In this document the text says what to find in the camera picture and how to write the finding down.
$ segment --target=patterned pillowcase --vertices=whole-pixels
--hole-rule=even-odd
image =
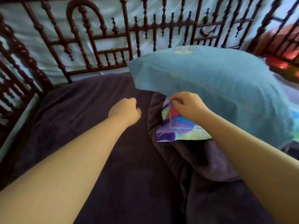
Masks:
[[[199,125],[185,119],[166,98],[162,108],[162,126],[156,132],[157,142],[206,140],[211,136]]]

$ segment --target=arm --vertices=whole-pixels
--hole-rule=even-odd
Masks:
[[[123,99],[108,118],[38,163],[0,192],[1,223],[73,223],[114,144],[141,117]]]
[[[210,111],[197,94],[171,97],[185,118],[203,127],[259,201],[281,223],[299,220],[299,161]]]

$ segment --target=pillow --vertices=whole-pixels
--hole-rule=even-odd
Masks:
[[[157,142],[206,140],[211,138],[202,127],[181,116],[169,98],[166,98],[163,104],[162,118],[162,127],[156,131]]]
[[[128,68],[138,89],[167,96],[196,93],[211,111],[278,149],[293,139],[286,94],[256,56],[183,46],[146,54],[130,61]]]

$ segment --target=bed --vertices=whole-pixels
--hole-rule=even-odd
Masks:
[[[299,0],[293,1],[293,11],[285,18],[275,16],[283,0],[271,1],[266,15],[261,15],[265,0],[216,0],[210,9],[205,8],[207,0],[195,0],[195,4],[194,0],[179,0],[179,5],[177,0],[139,0],[136,9],[141,8],[142,17],[136,18],[132,6],[127,7],[130,0],[113,0],[117,7],[110,13],[112,19],[103,16],[98,0],[0,1],[0,152],[9,149],[36,101],[42,102],[33,113],[28,141],[8,172],[10,181],[104,120],[117,101],[135,97],[142,118],[118,140],[75,223],[274,223],[241,180],[227,183],[194,177],[192,167],[180,158],[174,169],[169,167],[149,134],[149,110],[157,105],[159,94],[137,90],[129,74],[86,76],[125,72],[127,61],[176,45],[247,47],[253,53],[268,24],[275,20],[282,28]],[[61,1],[66,21],[59,20],[54,1]],[[20,27],[6,21],[7,16],[14,18],[10,13],[14,6],[27,15],[23,34]],[[176,10],[176,18],[167,9]],[[257,16],[262,23],[247,41]],[[43,26],[43,17],[52,25],[51,32],[49,26]],[[68,32],[62,29],[65,22]],[[35,36],[27,31],[34,31]],[[112,48],[104,45],[112,40],[117,41]],[[297,37],[286,41],[298,42]],[[40,42],[42,50],[36,47]],[[44,62],[49,55],[51,64]],[[296,59],[289,61],[296,64]],[[53,63],[69,83],[58,89],[54,88],[63,81],[49,77]],[[76,81],[74,75],[85,79]]]

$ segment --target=white sheet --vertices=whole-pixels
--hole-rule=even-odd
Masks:
[[[70,26],[68,21],[66,20],[66,14],[65,9],[67,7],[67,4],[70,0],[55,0],[50,1],[51,5],[51,11],[64,35],[65,38],[74,37],[71,33]],[[116,25],[119,28],[120,32],[124,32],[124,20],[123,20],[123,12],[121,3],[119,0],[91,0],[93,1],[101,10],[106,25],[108,27],[108,33],[112,34],[112,20],[111,17],[115,18]],[[215,6],[217,4],[218,0],[203,0],[202,3],[202,11],[200,15],[200,20],[202,20],[203,16],[205,15],[205,12],[207,8],[210,9],[209,17],[212,18],[212,13],[214,12]],[[227,1],[225,0],[224,3],[221,6],[220,9],[220,15],[218,17],[218,20],[221,20],[224,14],[224,10],[227,5]],[[250,8],[250,11],[248,13],[247,17],[251,17],[255,5],[258,0],[254,0],[252,3],[252,6]],[[263,6],[261,7],[255,22],[253,23],[253,26],[248,34],[248,37],[246,40],[251,39],[256,34],[256,30],[258,26],[260,25],[260,22],[265,15],[265,13],[268,12],[270,5],[273,0],[265,0]],[[244,14],[245,9],[247,8],[249,0],[243,0],[242,8],[240,10],[240,14],[238,16],[238,19],[241,18]],[[184,7],[184,20],[187,19],[189,11],[192,11],[192,19],[195,18],[196,14],[196,8],[197,8],[198,0],[186,0],[186,4]],[[228,23],[226,23],[226,26],[224,28],[224,31],[222,33],[222,37],[219,41],[219,46],[222,44],[223,39],[225,37],[225,34],[227,32],[227,29],[229,27],[229,22],[232,18],[232,14],[234,12],[234,9],[236,7],[237,0],[234,0],[233,7],[231,8]],[[44,30],[46,34],[48,35],[50,40],[58,40],[58,36],[53,28],[53,25],[51,24],[50,20],[48,19],[46,12],[41,8],[40,2],[31,2],[30,3],[32,9],[34,10],[34,13],[36,14],[37,18],[39,19],[39,22],[44,26]],[[127,2],[127,9],[128,9],[128,18],[129,18],[129,25],[134,25],[134,16],[138,17],[139,25],[143,25],[143,4],[141,0],[128,0]],[[179,14],[181,9],[181,0],[167,0],[167,6],[166,6],[166,21],[169,22],[171,19],[171,12],[175,13],[174,20],[178,20]],[[101,30],[99,29],[99,22],[95,15],[95,13],[87,8],[88,10],[88,18],[90,19],[92,23],[92,30],[94,31],[94,34],[101,34]],[[6,22],[9,23],[10,26],[13,27],[15,30],[15,35],[17,38],[19,38],[28,50],[30,51],[33,58],[35,58],[38,62],[38,66],[40,69],[42,69],[50,78],[52,83],[62,83],[66,82],[65,78],[62,75],[62,72],[60,69],[58,69],[57,64],[53,57],[51,56],[50,52],[48,51],[46,45],[44,44],[42,38],[40,37],[39,33],[33,29],[33,25],[29,17],[27,16],[27,13],[25,12],[24,8],[21,6],[21,4],[13,3],[13,4],[6,4],[0,6],[0,11],[5,17]],[[148,0],[148,22],[153,22],[153,14],[157,15],[157,23],[161,22],[162,17],[162,0]],[[87,53],[88,59],[90,60],[90,63],[93,67],[97,67],[96,60],[92,51],[91,44],[89,42],[88,36],[86,34],[86,29],[83,26],[82,23],[82,15],[78,12],[76,9],[73,14],[74,20],[77,24],[77,28],[79,29],[80,36],[82,38],[82,42],[84,45],[85,52]],[[237,45],[239,42],[239,39],[241,38],[244,29],[239,33],[239,36],[235,38],[236,34],[236,27],[238,24],[235,24],[233,29],[230,33],[230,38],[227,42],[227,46],[234,46]],[[181,34],[177,35],[177,28],[174,30],[174,36],[172,40],[172,46],[177,46],[182,44],[182,39],[184,37],[184,31],[185,29],[182,28]],[[158,37],[157,37],[157,49],[164,49],[168,47],[168,40],[169,40],[169,31],[165,30],[165,37],[161,37],[161,33],[158,31]],[[133,47],[133,54],[136,54],[136,39],[135,39],[135,33],[131,33],[131,41],[132,41],[132,47]],[[111,49],[111,48],[121,48],[127,46],[127,41],[125,37],[118,38],[118,39],[105,39],[105,40],[98,40],[96,42],[98,50],[103,49]],[[85,68],[85,62],[82,58],[80,49],[76,43],[70,44],[69,47],[72,50],[72,55],[75,59],[75,61],[71,61],[68,57],[68,55],[63,51],[63,46],[54,46],[55,50],[57,51],[60,59],[62,60],[63,64],[66,66],[67,71],[73,71],[73,70],[79,70]],[[148,32],[148,39],[145,39],[144,33],[140,33],[140,49],[142,51],[142,54],[152,52],[152,32]],[[125,52],[125,57],[128,58],[129,54],[128,52]],[[106,59],[103,55],[100,56],[101,61],[103,64],[107,63]],[[113,56],[110,57],[110,62],[112,63],[114,61]],[[118,55],[118,62],[121,62],[121,56]],[[82,75],[80,76],[74,76],[73,79],[77,80],[80,79]]]

